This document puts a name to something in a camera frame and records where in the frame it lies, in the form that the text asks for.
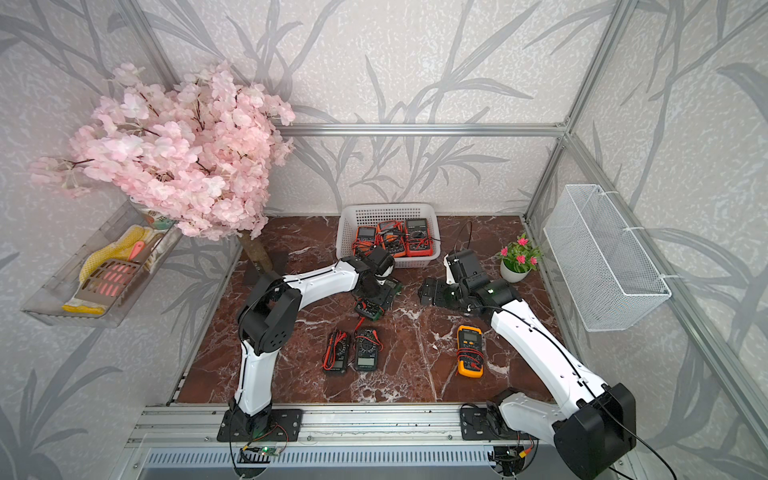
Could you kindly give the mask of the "orange multimeter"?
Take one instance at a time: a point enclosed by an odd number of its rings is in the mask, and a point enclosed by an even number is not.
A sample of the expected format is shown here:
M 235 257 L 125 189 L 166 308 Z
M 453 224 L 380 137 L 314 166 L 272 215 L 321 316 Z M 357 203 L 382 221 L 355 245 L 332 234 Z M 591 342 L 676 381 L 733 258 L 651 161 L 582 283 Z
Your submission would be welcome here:
M 375 226 L 360 226 L 357 229 L 356 238 L 352 243 L 352 250 L 356 256 L 365 257 L 378 245 L 377 228 Z
M 379 245 L 392 257 L 400 258 L 407 255 L 407 233 L 402 221 L 388 220 L 377 225 Z

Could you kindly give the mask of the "large red multimeter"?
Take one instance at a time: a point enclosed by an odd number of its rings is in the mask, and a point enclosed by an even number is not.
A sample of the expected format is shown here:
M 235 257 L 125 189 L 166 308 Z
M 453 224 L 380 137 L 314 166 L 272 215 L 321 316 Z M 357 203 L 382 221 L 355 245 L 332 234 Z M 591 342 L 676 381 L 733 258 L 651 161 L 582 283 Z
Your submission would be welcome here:
M 427 257 L 433 254 L 433 238 L 426 218 L 405 221 L 405 246 L 408 257 Z

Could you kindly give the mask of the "yellow multimeter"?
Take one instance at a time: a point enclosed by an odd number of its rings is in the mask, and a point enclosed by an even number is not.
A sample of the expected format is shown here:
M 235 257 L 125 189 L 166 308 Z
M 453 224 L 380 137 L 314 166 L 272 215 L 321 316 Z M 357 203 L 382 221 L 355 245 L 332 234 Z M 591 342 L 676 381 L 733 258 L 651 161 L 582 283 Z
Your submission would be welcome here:
M 457 330 L 457 370 L 460 376 L 479 379 L 484 373 L 483 332 L 461 325 Z

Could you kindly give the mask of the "dark grey green multimeter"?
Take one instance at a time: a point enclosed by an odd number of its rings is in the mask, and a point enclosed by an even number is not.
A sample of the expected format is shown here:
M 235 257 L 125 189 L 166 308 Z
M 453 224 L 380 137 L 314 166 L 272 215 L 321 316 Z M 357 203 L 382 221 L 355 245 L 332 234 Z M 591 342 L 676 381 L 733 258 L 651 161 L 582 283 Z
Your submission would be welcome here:
M 375 328 L 365 328 L 355 334 L 355 370 L 371 372 L 378 368 L 383 346 Z

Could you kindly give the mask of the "small black multimeter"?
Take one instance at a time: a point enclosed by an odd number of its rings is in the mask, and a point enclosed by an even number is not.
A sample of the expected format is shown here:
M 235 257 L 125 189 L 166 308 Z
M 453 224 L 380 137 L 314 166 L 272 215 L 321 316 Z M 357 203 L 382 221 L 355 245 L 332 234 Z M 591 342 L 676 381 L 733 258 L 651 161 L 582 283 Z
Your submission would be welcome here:
M 350 335 L 342 330 L 333 330 L 326 346 L 322 369 L 327 374 L 344 374 L 348 367 Z

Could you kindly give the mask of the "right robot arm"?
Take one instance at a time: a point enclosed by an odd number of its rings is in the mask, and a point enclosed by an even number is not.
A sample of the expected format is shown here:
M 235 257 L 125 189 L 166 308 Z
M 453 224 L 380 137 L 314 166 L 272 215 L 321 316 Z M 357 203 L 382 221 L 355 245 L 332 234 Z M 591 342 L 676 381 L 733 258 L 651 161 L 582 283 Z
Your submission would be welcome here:
M 552 402 L 508 389 L 481 408 L 470 424 L 496 439 L 531 437 L 555 447 L 579 479 L 595 479 L 642 440 L 636 432 L 636 399 L 621 383 L 608 385 L 572 355 L 503 279 L 491 280 L 474 251 L 445 257 L 446 277 L 428 277 L 424 305 L 484 320 L 537 374 Z

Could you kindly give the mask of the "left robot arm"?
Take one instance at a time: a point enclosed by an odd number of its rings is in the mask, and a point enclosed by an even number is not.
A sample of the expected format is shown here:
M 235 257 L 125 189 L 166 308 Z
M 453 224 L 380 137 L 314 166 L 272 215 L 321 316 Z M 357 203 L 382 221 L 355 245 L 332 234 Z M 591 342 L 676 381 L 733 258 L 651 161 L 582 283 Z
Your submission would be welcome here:
M 262 274 L 237 316 L 239 380 L 217 440 L 248 442 L 267 438 L 280 428 L 272 415 L 272 380 L 279 352 L 291 338 L 300 310 L 340 293 L 374 297 L 394 266 L 394 257 L 376 247 L 302 274 Z

